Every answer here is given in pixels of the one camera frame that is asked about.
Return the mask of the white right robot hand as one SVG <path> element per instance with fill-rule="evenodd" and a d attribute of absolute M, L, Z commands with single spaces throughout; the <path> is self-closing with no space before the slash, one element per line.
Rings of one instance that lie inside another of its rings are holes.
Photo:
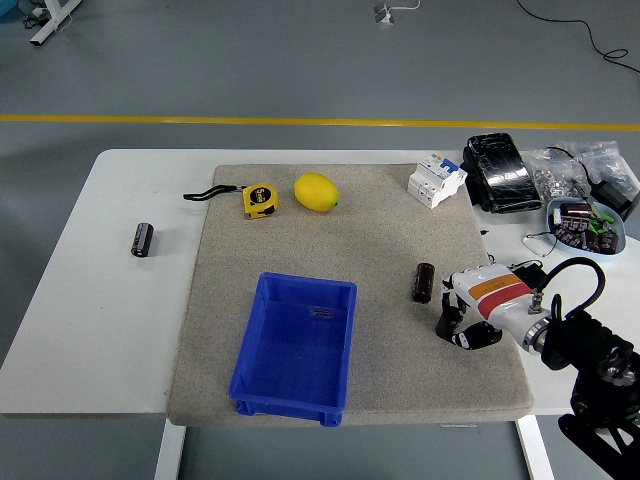
<path fill-rule="evenodd" d="M 502 264 L 457 272 L 442 281 L 442 314 L 435 332 L 465 350 L 478 350 L 511 334 L 523 350 L 542 350 L 550 312 L 538 295 Z"/>

